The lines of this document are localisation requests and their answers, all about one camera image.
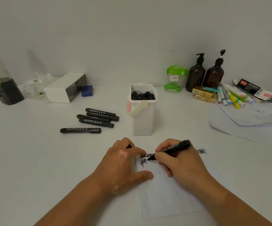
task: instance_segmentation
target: gold box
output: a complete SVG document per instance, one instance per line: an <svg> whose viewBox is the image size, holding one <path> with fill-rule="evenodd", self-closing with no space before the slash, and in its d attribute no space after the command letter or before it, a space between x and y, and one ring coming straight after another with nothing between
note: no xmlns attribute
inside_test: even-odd
<svg viewBox="0 0 272 226"><path fill-rule="evenodd" d="M201 86L197 86L193 88L192 93L205 97L205 98L212 98L213 95L216 95L216 92L203 90Z"/></svg>
<svg viewBox="0 0 272 226"><path fill-rule="evenodd" d="M200 95L195 95L194 96L195 99L201 100L201 101L205 101L205 102L210 102L210 103L215 103L216 102L216 94L213 95L212 98L206 98L206 97L202 97Z"/></svg>

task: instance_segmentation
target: beige handle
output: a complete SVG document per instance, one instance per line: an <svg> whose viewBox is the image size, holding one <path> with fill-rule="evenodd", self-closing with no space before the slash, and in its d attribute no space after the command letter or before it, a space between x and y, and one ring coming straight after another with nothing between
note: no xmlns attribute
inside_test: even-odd
<svg viewBox="0 0 272 226"><path fill-rule="evenodd" d="M133 109L131 112L127 113L130 117L136 116L138 113L140 113L143 109L149 106L148 101L141 101L138 106Z"/></svg>

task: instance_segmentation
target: open marker box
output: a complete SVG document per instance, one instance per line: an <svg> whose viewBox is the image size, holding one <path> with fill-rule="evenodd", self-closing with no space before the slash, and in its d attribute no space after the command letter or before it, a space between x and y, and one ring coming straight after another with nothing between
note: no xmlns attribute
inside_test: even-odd
<svg viewBox="0 0 272 226"><path fill-rule="evenodd" d="M131 93L136 91L139 95L147 91L155 96L155 100L134 101ZM127 99L127 114L132 120L132 135L149 136L153 134L155 108L158 101L158 93L151 84L130 85L130 94Z"/></svg>

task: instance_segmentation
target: white box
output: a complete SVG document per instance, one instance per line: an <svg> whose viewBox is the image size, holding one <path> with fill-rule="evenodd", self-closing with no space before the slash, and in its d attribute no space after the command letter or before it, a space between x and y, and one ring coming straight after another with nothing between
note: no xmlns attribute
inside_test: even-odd
<svg viewBox="0 0 272 226"><path fill-rule="evenodd" d="M70 103L86 85L85 74L67 73L44 88L44 91L50 102Z"/></svg>
<svg viewBox="0 0 272 226"><path fill-rule="evenodd" d="M138 94L151 92L155 100L134 101L131 93L136 91ZM155 108L158 101L158 93L151 84L130 85L130 95L127 100L127 114L132 118L132 135L149 136L153 134Z"/></svg>

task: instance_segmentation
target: brown bottle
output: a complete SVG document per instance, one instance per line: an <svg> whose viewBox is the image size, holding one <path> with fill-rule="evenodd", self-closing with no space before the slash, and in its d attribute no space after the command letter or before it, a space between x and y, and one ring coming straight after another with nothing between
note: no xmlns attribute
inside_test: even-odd
<svg viewBox="0 0 272 226"><path fill-rule="evenodd" d="M197 59L197 64L189 69L187 76L185 88L188 92L192 92L193 88L201 86L205 75L205 68L202 66L202 63L204 62L204 53L199 53L197 55L200 55Z"/></svg>
<svg viewBox="0 0 272 226"><path fill-rule="evenodd" d="M207 70L202 86L215 89L219 87L222 77L224 75L224 70L221 68L221 65L224 62L223 54L225 54L225 51L226 50L220 51L221 56L216 60L216 64Z"/></svg>

